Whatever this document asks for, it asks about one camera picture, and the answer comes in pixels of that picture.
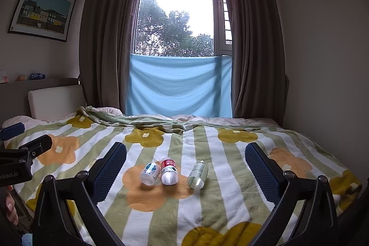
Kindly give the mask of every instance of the curtain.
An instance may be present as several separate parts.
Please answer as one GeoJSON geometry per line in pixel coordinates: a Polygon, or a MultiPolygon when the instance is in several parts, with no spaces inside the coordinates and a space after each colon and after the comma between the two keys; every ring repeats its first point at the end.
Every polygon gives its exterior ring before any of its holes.
{"type": "Polygon", "coordinates": [[[125,112],[138,0],[86,0],[79,37],[80,80],[93,107],[125,112]]]}
{"type": "Polygon", "coordinates": [[[226,0],[232,31],[233,118],[285,112],[285,55],[275,0],[226,0]]]}
{"type": "Polygon", "coordinates": [[[126,114],[232,117],[231,60],[131,54],[126,114]]]}

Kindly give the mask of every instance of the white headboard cushion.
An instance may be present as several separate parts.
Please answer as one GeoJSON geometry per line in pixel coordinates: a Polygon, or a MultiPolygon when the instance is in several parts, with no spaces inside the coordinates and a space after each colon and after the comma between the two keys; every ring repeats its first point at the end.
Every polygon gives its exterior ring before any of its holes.
{"type": "Polygon", "coordinates": [[[47,88],[28,92],[34,119],[55,121],[86,105],[81,85],[47,88]]]}

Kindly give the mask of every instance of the flower pattern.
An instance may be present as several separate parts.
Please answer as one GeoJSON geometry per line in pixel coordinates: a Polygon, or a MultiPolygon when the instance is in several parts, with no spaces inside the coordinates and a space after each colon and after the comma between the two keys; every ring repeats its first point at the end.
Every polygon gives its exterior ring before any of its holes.
{"type": "MultiPolygon", "coordinates": [[[[38,186],[38,189],[37,189],[37,192],[36,192],[36,197],[27,200],[27,202],[25,203],[32,210],[32,212],[36,211],[36,204],[37,204],[37,200],[38,200],[38,195],[40,194],[40,191],[41,191],[41,186],[42,186],[42,184],[40,184],[38,186]]],[[[71,215],[74,217],[74,214],[76,213],[76,206],[74,204],[74,201],[68,199],[67,200],[67,205],[69,207],[69,211],[71,212],[71,215]]]]}
{"type": "Polygon", "coordinates": [[[306,172],[312,170],[312,166],[307,161],[300,157],[295,157],[284,148],[274,148],[269,153],[269,158],[275,160],[283,171],[291,170],[300,178],[306,178],[306,172]]]}
{"type": "Polygon", "coordinates": [[[341,210],[347,209],[353,203],[362,188],[358,178],[350,170],[345,170],[342,176],[331,178],[329,185],[332,194],[341,196],[338,203],[341,210]]]}
{"type": "Polygon", "coordinates": [[[158,127],[147,129],[134,129],[130,134],[125,136],[128,143],[140,143],[143,147],[158,147],[163,141],[164,132],[158,127]]]}
{"type": "Polygon", "coordinates": [[[185,235],[181,246],[244,246],[248,245],[260,228],[261,225],[257,223],[241,222],[229,229],[226,234],[220,234],[212,228],[199,226],[185,235]]]}
{"type": "Polygon", "coordinates": [[[51,148],[38,157],[41,164],[71,164],[76,160],[75,150],[80,148],[77,137],[61,137],[49,134],[52,139],[51,148]]]}
{"type": "Polygon", "coordinates": [[[77,115],[72,119],[69,119],[66,123],[71,124],[72,127],[76,128],[90,128],[93,121],[86,116],[77,115]]]}
{"type": "Polygon", "coordinates": [[[219,128],[218,132],[218,139],[226,143],[236,143],[238,141],[251,142],[258,138],[257,134],[247,132],[244,129],[219,128]]]}
{"type": "Polygon", "coordinates": [[[179,175],[179,181],[175,185],[163,185],[161,175],[153,186],[141,183],[140,173],[144,167],[145,165],[133,166],[122,177],[124,186],[129,190],[127,202],[132,209],[152,212],[160,208],[167,197],[181,199],[192,194],[193,190],[187,186],[187,177],[183,175],[179,175]]]}

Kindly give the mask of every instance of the bottle label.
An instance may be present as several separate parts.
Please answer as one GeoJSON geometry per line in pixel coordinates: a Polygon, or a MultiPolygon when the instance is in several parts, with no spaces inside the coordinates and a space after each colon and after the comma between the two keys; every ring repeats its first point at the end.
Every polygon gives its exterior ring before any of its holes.
{"type": "Polygon", "coordinates": [[[161,164],[161,169],[162,174],[166,173],[167,171],[173,171],[178,174],[176,163],[171,159],[164,160],[161,164]]]}
{"type": "Polygon", "coordinates": [[[159,166],[155,163],[149,163],[146,165],[145,169],[143,170],[144,173],[147,174],[154,174],[158,171],[159,166]]]}
{"type": "Polygon", "coordinates": [[[201,177],[203,171],[204,171],[205,165],[204,164],[195,164],[193,166],[192,171],[188,177],[194,176],[194,177],[201,177]]]}

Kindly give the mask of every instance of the red label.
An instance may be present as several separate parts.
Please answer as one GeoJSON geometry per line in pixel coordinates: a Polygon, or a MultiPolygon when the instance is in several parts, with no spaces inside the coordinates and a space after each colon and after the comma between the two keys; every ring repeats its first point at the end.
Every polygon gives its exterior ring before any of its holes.
{"type": "Polygon", "coordinates": [[[166,167],[166,166],[174,166],[174,167],[176,167],[176,163],[173,161],[173,160],[171,160],[171,159],[169,159],[169,160],[164,160],[163,162],[162,162],[162,164],[161,164],[161,169],[163,169],[164,167],[166,167]]]}

